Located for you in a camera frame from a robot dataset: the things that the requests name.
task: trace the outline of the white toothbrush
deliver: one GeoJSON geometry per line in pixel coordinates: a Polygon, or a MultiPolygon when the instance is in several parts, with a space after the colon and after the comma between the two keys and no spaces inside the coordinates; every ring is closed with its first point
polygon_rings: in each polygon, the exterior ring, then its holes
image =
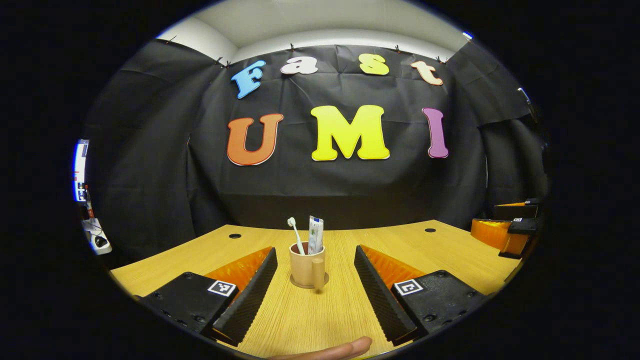
{"type": "Polygon", "coordinates": [[[293,226],[293,229],[296,231],[296,238],[298,239],[298,251],[300,251],[300,255],[306,255],[305,248],[302,247],[302,241],[300,241],[300,234],[298,234],[298,230],[296,229],[296,219],[288,218],[287,224],[289,226],[293,226]]]}

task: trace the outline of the beige cup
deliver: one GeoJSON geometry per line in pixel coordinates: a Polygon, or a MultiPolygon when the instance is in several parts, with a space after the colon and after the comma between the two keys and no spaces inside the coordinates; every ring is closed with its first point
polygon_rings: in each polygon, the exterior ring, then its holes
{"type": "MultiPolygon", "coordinates": [[[[308,252],[309,242],[303,241],[302,247],[308,252]]],[[[291,258],[291,282],[301,288],[316,288],[321,290],[328,281],[328,274],[324,272],[324,245],[322,251],[313,255],[300,254],[298,243],[289,247],[291,258]]]]}

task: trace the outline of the wall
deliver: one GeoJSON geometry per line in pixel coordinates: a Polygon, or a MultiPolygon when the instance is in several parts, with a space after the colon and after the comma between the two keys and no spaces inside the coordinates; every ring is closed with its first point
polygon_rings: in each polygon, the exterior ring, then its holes
{"type": "Polygon", "coordinates": [[[223,59],[220,60],[222,63],[232,61],[238,50],[237,46],[224,35],[194,17],[189,17],[168,28],[157,38],[171,40],[174,36],[172,42],[196,49],[213,59],[222,56],[223,59]]]}
{"type": "MultiPolygon", "coordinates": [[[[460,44],[456,50],[466,43],[467,39],[460,33],[460,44]]],[[[291,46],[289,44],[293,44],[294,47],[333,44],[373,45],[389,49],[395,49],[396,45],[398,45],[402,51],[420,54],[430,58],[439,56],[443,61],[454,54],[454,51],[404,35],[363,29],[322,29],[282,35],[242,47],[238,50],[231,62],[235,63],[251,58],[252,56],[290,49],[291,46]]]]}

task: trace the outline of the black curtain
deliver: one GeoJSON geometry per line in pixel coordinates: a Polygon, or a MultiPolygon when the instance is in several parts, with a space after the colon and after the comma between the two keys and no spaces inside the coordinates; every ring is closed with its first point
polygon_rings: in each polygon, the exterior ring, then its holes
{"type": "Polygon", "coordinates": [[[542,196],[542,139],[514,77],[469,42],[446,63],[390,49],[327,45],[277,51],[225,68],[183,45],[154,40],[109,82],[90,112],[87,182],[114,251],[136,261],[224,224],[287,229],[309,215],[326,229],[437,219],[462,229],[493,205],[542,196]],[[386,59],[386,76],[364,74],[358,55],[386,59]],[[289,58],[313,56],[314,74],[283,75],[289,58]],[[242,99],[231,77],[264,60],[260,87],[242,99]],[[434,67],[433,86],[410,66],[434,67]],[[387,160],[314,161],[317,106],[351,122],[359,107],[381,106],[387,160]],[[449,156],[428,156],[423,108],[436,108],[449,156]],[[254,119],[247,150],[262,143],[261,116],[281,113],[275,151],[240,167],[227,158],[227,124],[254,119]]]}

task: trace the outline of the finger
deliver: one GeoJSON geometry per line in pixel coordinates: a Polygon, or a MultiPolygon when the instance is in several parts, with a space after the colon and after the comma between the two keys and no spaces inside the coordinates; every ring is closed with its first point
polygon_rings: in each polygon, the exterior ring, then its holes
{"type": "Polygon", "coordinates": [[[354,357],[358,357],[366,353],[371,348],[372,342],[373,339],[368,336],[362,336],[360,339],[352,341],[351,345],[353,345],[353,350],[348,356],[342,358],[341,360],[353,359],[354,357]]]}
{"type": "Polygon", "coordinates": [[[341,360],[349,356],[353,352],[353,345],[351,343],[344,343],[332,348],[326,348],[324,350],[318,350],[313,352],[305,352],[304,354],[297,355],[281,355],[269,357],[269,360],[341,360]]]}

